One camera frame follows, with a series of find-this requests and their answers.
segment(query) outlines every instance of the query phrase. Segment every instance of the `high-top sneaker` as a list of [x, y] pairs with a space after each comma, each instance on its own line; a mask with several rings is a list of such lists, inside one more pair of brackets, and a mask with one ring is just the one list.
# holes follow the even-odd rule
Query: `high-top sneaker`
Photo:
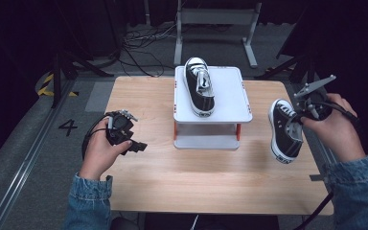
[[214, 111], [214, 92], [208, 66], [199, 57], [191, 57], [184, 66], [184, 82], [191, 99], [193, 112], [199, 117], [209, 117]]
[[271, 123], [271, 152], [274, 157], [284, 163], [292, 162], [303, 144], [303, 127], [294, 121], [297, 113], [291, 104], [283, 99], [276, 100], [268, 111]]

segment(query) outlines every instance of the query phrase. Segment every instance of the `human hand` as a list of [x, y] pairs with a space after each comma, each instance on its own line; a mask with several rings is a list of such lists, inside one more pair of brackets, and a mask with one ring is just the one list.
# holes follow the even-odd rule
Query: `human hand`
[[105, 129], [107, 122], [107, 119], [103, 119], [93, 129], [93, 134], [86, 148], [84, 161], [79, 172], [79, 177], [81, 178], [100, 180], [101, 175], [113, 165], [116, 157], [131, 146], [130, 140], [111, 146], [106, 139]]
[[[357, 117], [351, 105], [339, 94], [327, 94], [331, 102], [339, 104]], [[305, 127], [313, 130], [319, 139], [330, 148], [342, 162], [358, 160], [366, 156], [357, 131], [351, 122], [336, 109], [323, 121], [302, 117]]]

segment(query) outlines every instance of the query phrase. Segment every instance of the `person's left hand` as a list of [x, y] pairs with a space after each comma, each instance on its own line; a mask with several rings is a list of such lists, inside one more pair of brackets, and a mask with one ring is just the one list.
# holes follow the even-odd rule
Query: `person's left hand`
[[107, 122], [107, 119], [103, 119], [93, 129], [94, 133], [89, 140], [79, 172], [81, 178], [100, 180], [101, 175], [113, 165], [116, 157], [131, 146], [131, 141], [111, 146], [106, 139]]

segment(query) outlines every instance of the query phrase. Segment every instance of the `wooden table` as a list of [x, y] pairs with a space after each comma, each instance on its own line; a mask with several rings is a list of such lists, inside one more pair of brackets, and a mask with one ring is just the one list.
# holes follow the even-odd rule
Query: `wooden table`
[[[288, 165], [271, 154], [267, 111], [289, 99], [277, 81], [244, 80], [253, 120], [241, 127], [237, 150], [176, 149], [173, 145], [174, 78], [119, 77], [106, 111], [127, 109], [133, 140], [145, 151], [119, 156], [113, 175], [112, 210], [138, 212], [308, 215], [327, 195], [305, 142]], [[329, 203], [321, 215], [331, 215]]]

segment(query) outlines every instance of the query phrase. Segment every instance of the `denim jacket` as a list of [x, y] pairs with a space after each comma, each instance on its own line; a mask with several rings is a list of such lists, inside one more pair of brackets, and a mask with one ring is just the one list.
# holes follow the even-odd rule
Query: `denim jacket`
[[112, 176], [106, 181], [87, 180], [74, 176], [63, 229], [110, 229], [109, 198], [112, 194]]
[[[334, 193], [335, 229], [368, 229], [368, 156], [328, 168]], [[64, 229], [109, 229], [112, 176], [106, 181], [74, 176]]]
[[330, 165], [327, 177], [333, 190], [335, 229], [368, 229], [368, 156]]

